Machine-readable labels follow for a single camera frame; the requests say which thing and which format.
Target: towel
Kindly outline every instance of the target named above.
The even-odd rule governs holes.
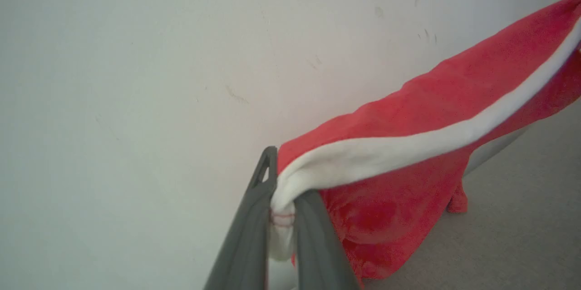
[[[293,256],[293,200],[319,189],[359,280],[397,271],[442,212],[467,211],[473,151],[579,98],[580,17],[581,0],[556,2],[284,143],[270,256]]]

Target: red garment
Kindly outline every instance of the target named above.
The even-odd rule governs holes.
[[[354,180],[320,191],[359,279],[390,276],[419,247],[444,209],[453,213],[467,211],[462,176],[475,149],[547,118],[579,98],[580,17],[581,0],[561,0],[443,61],[429,73],[408,81],[399,91],[333,118],[282,145],[278,153],[281,175],[305,153],[345,139],[382,141],[403,137],[407,141],[415,135],[474,119],[505,95],[504,100],[512,103],[510,96],[524,94],[535,73],[548,63],[557,64],[540,91],[533,90],[514,112],[482,133],[483,137],[469,140],[480,132],[478,124],[466,127],[465,132],[458,127],[462,132],[454,137],[466,138],[466,144],[442,153],[429,149],[427,158],[420,162],[410,160],[410,164],[388,168],[364,180],[357,180],[359,172],[354,172]],[[503,108],[499,106],[480,118],[501,116]],[[440,139],[422,143],[423,140],[419,138],[417,151]],[[394,157],[398,157],[398,148],[394,152]],[[316,165],[323,156],[329,161],[334,159],[332,154],[324,155],[311,162]]]

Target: white stripe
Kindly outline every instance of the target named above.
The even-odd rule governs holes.
[[[354,138],[306,152],[278,176],[272,211],[294,211],[292,201],[309,189],[326,189],[377,176],[454,151],[483,137],[530,100],[550,81],[581,39],[581,19],[558,46],[514,91],[475,117],[442,129],[406,137]]]

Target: red cloth with white stripe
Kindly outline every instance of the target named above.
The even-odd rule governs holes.
[[[279,172],[304,153],[344,139],[413,136],[474,118],[554,56],[580,17],[581,0],[561,0],[517,21],[408,81],[399,91],[284,143],[278,153]],[[462,176],[475,149],[559,112],[581,95],[578,45],[567,55],[539,92],[484,137],[403,168],[320,191],[359,279],[390,276],[446,208],[467,211]]]

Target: gray floor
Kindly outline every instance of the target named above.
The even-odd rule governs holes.
[[[581,101],[540,121],[464,179],[411,259],[367,290],[581,289]]]

